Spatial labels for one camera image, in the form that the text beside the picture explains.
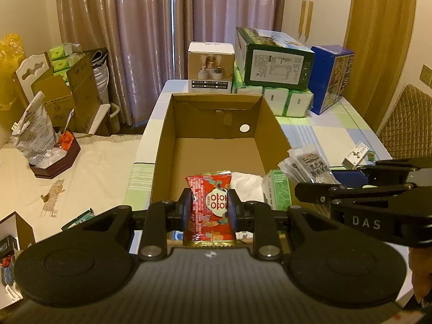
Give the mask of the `right hand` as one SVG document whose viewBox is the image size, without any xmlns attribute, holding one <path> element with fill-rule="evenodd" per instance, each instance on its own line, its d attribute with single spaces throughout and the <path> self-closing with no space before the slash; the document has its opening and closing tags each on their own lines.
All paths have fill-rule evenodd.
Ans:
<svg viewBox="0 0 432 324">
<path fill-rule="evenodd" d="M 432 255 L 431 248 L 409 249 L 409 267 L 414 296 L 421 303 L 431 291 Z"/>
</svg>

